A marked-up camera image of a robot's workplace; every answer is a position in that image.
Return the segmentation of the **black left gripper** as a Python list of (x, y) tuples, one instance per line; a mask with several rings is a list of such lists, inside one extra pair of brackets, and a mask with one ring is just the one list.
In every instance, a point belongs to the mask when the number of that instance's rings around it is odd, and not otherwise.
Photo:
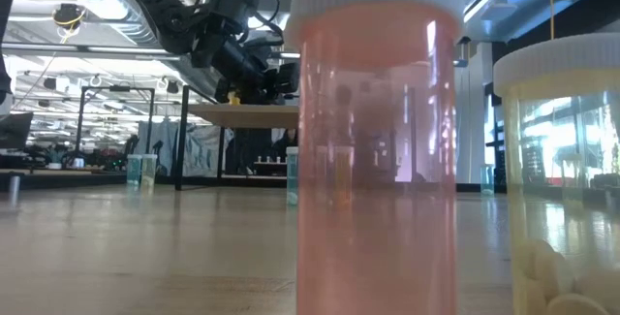
[(237, 98), (242, 105), (281, 103), (284, 95), (298, 90), (299, 66), (287, 63), (269, 68), (271, 46), (264, 38), (244, 45), (228, 40), (212, 58), (212, 67), (221, 75), (215, 90), (219, 104)]

